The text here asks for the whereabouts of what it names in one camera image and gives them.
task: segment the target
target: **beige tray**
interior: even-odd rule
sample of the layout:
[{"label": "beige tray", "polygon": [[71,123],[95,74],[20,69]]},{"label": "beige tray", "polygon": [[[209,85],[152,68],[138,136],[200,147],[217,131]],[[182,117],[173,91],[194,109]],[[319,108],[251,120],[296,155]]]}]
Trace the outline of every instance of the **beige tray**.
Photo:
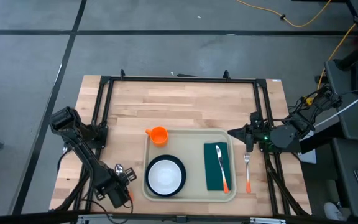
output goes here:
[{"label": "beige tray", "polygon": [[[226,142],[230,161],[232,189],[223,191],[206,189],[204,166],[204,143]],[[145,143],[144,170],[157,156],[169,154],[182,161],[186,169],[186,182],[183,188],[172,197],[159,197],[153,194],[145,181],[142,190],[145,197],[156,202],[228,202],[237,193],[234,151],[231,137],[221,129],[169,129],[165,147],[155,147],[150,138]]]}]

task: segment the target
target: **orange knife handle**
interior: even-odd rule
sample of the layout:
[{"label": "orange knife handle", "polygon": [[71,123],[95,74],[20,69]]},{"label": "orange knife handle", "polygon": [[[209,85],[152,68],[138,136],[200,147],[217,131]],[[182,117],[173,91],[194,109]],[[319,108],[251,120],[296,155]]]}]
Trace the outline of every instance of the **orange knife handle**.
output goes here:
[{"label": "orange knife handle", "polygon": [[227,186],[226,178],[223,179],[223,192],[224,192],[225,194],[228,194],[228,193],[229,193],[229,187]]},{"label": "orange knife handle", "polygon": [[251,183],[247,181],[247,193],[251,193]]}]

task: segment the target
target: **black desk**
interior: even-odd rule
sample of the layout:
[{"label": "black desk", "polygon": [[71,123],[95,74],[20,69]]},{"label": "black desk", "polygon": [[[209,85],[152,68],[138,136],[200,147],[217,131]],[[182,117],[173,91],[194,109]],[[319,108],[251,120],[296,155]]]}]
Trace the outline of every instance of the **black desk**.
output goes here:
[{"label": "black desk", "polygon": [[358,141],[334,138],[331,142],[341,187],[352,214],[358,217],[358,182],[354,174],[358,170]]},{"label": "black desk", "polygon": [[[337,68],[334,61],[328,61],[324,64],[329,84],[337,94],[343,94],[351,91],[351,72],[342,71]],[[337,111],[345,108],[353,101],[358,99],[358,95],[349,93],[342,96],[342,106]],[[339,122],[316,133],[314,136],[302,141],[302,153],[306,153],[323,144],[329,143],[332,138],[345,138],[358,140],[358,102],[339,114]]]}]

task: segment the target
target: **knife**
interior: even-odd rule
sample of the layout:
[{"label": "knife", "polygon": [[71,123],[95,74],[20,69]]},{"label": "knife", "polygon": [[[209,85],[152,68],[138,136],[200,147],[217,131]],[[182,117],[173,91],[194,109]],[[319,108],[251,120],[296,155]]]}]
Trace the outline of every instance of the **knife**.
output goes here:
[{"label": "knife", "polygon": [[228,193],[229,193],[229,187],[227,187],[226,177],[224,176],[222,152],[221,152],[221,149],[219,148],[218,145],[215,145],[215,146],[216,146],[216,153],[218,154],[219,165],[221,166],[221,171],[222,171],[223,192],[224,192],[225,194],[228,194]]}]

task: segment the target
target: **yellow cable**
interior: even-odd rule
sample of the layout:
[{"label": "yellow cable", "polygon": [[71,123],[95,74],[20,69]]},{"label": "yellow cable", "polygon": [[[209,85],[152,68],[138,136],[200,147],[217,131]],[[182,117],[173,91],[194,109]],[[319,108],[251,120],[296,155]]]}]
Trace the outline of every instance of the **yellow cable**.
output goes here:
[{"label": "yellow cable", "polygon": [[[342,45],[342,43],[344,42],[344,40],[346,39],[346,37],[349,35],[349,33],[351,32],[351,30],[356,26],[356,23],[353,24],[351,26],[351,28],[346,32],[345,36],[343,36],[342,40],[340,41],[340,43],[336,46],[336,48],[334,49],[334,51],[332,52],[332,54],[329,56],[328,60],[331,60],[333,58],[333,56],[335,55],[336,51],[338,50],[338,48]],[[320,75],[320,79],[318,81],[318,85],[317,85],[317,90],[320,89],[320,85],[321,85],[321,80],[323,79],[324,76],[324,71],[325,69],[323,69],[323,71],[321,72]]]},{"label": "yellow cable", "polygon": [[[280,16],[280,17],[283,16],[282,14],[280,14],[280,13],[278,13],[278,12],[272,10],[272,9],[266,9],[266,8],[264,8],[264,7],[253,6],[253,5],[251,5],[251,4],[245,3],[245,2],[240,1],[240,0],[236,0],[236,1],[239,2],[239,3],[245,4],[246,6],[253,7],[253,8],[255,8],[255,9],[260,9],[260,10],[265,10],[265,11],[268,11],[268,12],[272,12],[272,13],[274,13],[274,14]],[[311,22],[313,22],[315,19],[317,19],[317,17],[320,16],[320,14],[327,8],[328,4],[329,4],[331,1],[332,1],[332,0],[329,0],[329,1],[326,3],[326,5],[314,16],[314,18],[312,18],[309,22],[307,22],[307,23],[305,23],[305,24],[303,24],[303,25],[295,25],[295,24],[293,24],[292,22],[290,22],[290,21],[289,21],[287,18],[285,18],[285,17],[284,17],[284,20],[285,20],[285,22],[289,23],[289,24],[290,24],[291,26],[293,26],[293,27],[297,27],[297,28],[305,27],[305,26],[309,25]]]}]

